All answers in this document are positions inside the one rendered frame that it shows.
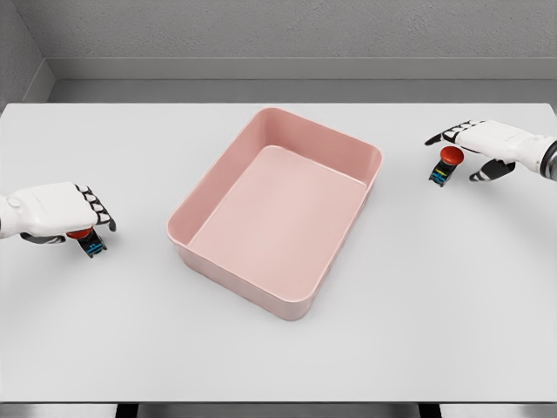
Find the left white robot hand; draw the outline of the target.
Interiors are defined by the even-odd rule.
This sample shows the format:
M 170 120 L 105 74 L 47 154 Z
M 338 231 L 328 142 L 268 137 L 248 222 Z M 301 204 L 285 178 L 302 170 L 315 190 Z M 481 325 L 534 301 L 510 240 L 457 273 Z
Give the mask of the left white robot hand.
M 106 225 L 117 230 L 100 199 L 86 185 L 71 182 L 39 185 L 13 192 L 7 198 L 15 211 L 15 233 L 38 244 L 57 244 L 70 233 Z

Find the red button industrial switch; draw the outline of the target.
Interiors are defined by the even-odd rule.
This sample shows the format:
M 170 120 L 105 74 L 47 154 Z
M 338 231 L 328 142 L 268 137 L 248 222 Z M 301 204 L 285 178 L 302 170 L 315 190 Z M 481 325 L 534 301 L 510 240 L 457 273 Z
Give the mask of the red button industrial switch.
M 433 168 L 429 180 L 443 187 L 456 167 L 464 160 L 463 151 L 455 146 L 446 146 L 440 151 L 440 160 Z
M 66 233 L 66 236 L 71 239 L 75 239 L 82 250 L 88 255 L 89 258 L 93 258 L 96 254 L 106 251 L 107 247 L 102 241 L 102 239 L 97 235 L 94 228 L 88 228 L 86 230 L 75 231 Z

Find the pink rectangular plastic basket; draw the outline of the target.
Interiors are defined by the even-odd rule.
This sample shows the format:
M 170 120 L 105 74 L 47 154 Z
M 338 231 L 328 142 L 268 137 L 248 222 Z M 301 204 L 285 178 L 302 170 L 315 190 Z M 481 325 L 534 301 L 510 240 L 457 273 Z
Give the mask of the pink rectangular plastic basket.
M 168 218 L 183 262 L 283 320 L 310 309 L 383 163 L 357 138 L 258 111 Z

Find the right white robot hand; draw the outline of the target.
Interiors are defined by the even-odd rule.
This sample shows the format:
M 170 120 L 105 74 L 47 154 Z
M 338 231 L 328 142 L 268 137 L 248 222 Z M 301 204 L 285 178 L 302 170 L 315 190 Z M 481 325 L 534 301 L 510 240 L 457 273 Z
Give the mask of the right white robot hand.
M 527 140 L 531 137 L 526 131 L 496 121 L 467 121 L 435 135 L 425 145 L 445 140 L 491 158 L 469 177 L 472 182 L 484 182 L 512 172 L 517 162 L 533 172 L 538 171 L 536 158 L 526 148 Z

